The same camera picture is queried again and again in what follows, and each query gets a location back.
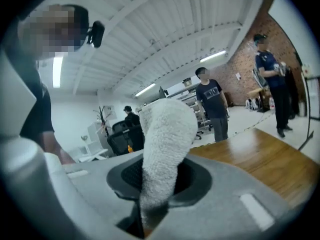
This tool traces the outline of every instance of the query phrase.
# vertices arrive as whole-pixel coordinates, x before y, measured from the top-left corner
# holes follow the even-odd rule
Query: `sneaker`
[[[286,137],[286,135],[284,134],[284,130],[282,130],[282,129],[277,129],[277,132],[278,132],[278,134],[279,134],[279,136],[280,136],[281,138]]]
[[[286,125],[286,126],[284,127],[284,130],[285,130],[285,131],[293,131],[293,129],[290,128],[288,125]]]

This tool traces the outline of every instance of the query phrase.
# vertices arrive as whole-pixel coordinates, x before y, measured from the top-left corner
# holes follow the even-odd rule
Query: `ceiling light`
[[[156,85],[155,83],[150,84],[148,87],[144,88],[142,91],[139,91],[135,96],[136,97],[140,96],[141,94],[148,91],[150,88],[154,87],[155,85]]]
[[[219,56],[219,55],[225,54],[226,52],[227,52],[227,51],[225,51],[225,50],[219,51],[219,52],[217,52],[217,53],[215,53],[215,54],[212,54],[212,55],[210,55],[210,56],[208,56],[208,57],[205,57],[205,58],[201,59],[201,60],[200,60],[200,63],[201,63],[201,62],[205,62],[205,61],[207,61],[207,60],[210,60],[210,59],[212,59],[212,58],[214,58],[214,57],[217,57],[217,56]]]
[[[53,59],[52,83],[53,88],[60,88],[60,75],[63,57]]]

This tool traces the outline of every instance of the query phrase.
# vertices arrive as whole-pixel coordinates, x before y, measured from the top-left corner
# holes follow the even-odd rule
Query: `floor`
[[[256,128],[219,143],[192,148],[190,153],[247,171],[292,207],[309,198],[318,179],[319,166],[314,161]]]
[[[276,129],[276,115],[270,110],[265,113],[249,111],[243,106],[234,106],[229,108],[230,118],[228,121],[228,136],[232,138],[238,134],[257,128],[271,136],[280,139],[291,147],[298,149],[306,140],[308,131],[308,118],[298,117],[289,121],[289,126],[293,132],[286,132],[285,138],[281,139]],[[313,138],[304,146],[301,152],[320,164],[320,122],[312,120],[310,123],[310,133],[314,131]],[[195,140],[192,148],[200,147],[215,142],[214,134],[208,130],[201,135],[201,140]]]

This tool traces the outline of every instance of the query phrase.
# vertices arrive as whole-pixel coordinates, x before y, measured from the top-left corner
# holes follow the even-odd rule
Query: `office chair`
[[[123,131],[115,132],[107,138],[107,142],[112,148],[112,151],[117,156],[128,154],[128,146],[132,147],[133,151],[144,149],[145,137],[140,125],[127,128]]]
[[[131,127],[133,127],[134,125],[132,124],[132,122],[130,120],[123,120],[120,122],[116,122],[113,126],[112,126],[112,133],[118,133],[118,132],[122,132],[125,131]]]

